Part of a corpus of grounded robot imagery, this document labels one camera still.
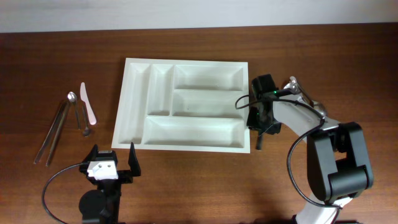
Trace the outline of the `silver fork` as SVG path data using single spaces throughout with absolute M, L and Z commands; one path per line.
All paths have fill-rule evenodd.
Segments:
M 295 77 L 290 77 L 289 84 L 290 89 L 292 89 L 295 94 L 302 94 L 307 99 L 308 104 L 310 104 L 311 106 L 314 105 L 314 102 L 309 94 L 303 89 L 303 87 L 300 85 Z

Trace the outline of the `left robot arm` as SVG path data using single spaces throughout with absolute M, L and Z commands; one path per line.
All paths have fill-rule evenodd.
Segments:
M 117 223 L 121 200 L 121 186 L 133 183 L 134 177 L 141 176 L 141 168 L 131 143 L 128 157 L 128 170 L 118 170 L 115 151 L 100 151 L 93 146 L 90 153 L 79 165 L 79 171 L 96 186 L 80 199 L 79 211 L 83 223 Z

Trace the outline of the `silver tablespoon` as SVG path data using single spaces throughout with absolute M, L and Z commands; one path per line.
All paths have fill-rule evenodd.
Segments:
M 327 110 L 326 110 L 326 108 L 325 108 L 325 106 L 322 104 L 322 103 L 320 103 L 320 102 L 318 102 L 318 101 L 315 101 L 315 100 L 313 100 L 313 102 L 314 102 L 314 105 L 312 106 L 312 108 L 314 108 L 315 110 L 317 110 L 320 114 L 322 114 L 323 116 L 328 116 L 328 112 L 327 112 Z

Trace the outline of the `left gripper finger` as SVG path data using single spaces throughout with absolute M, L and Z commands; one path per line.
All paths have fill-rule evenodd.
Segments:
M 82 163 L 90 163 L 94 161 L 98 155 L 98 145 L 95 144 L 89 154 L 83 159 Z
M 141 167 L 137 160 L 136 150 L 133 142 L 130 145 L 128 164 L 133 177 L 141 176 Z

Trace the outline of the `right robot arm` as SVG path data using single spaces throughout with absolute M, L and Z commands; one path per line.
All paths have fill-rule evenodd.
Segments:
M 253 101 L 247 126 L 257 131 L 257 149 L 262 137 L 290 128 L 298 138 L 289 148 L 286 167 L 296 192 L 306 201 L 304 208 L 289 223 L 340 223 L 343 207 L 374 183 L 374 174 L 362 127 L 356 122 L 341 123 L 328 116 L 324 105 L 315 101 L 295 77 L 277 88 L 270 74 L 251 82 Z M 311 190 L 305 195 L 292 170 L 295 148 L 307 150 L 307 180 Z

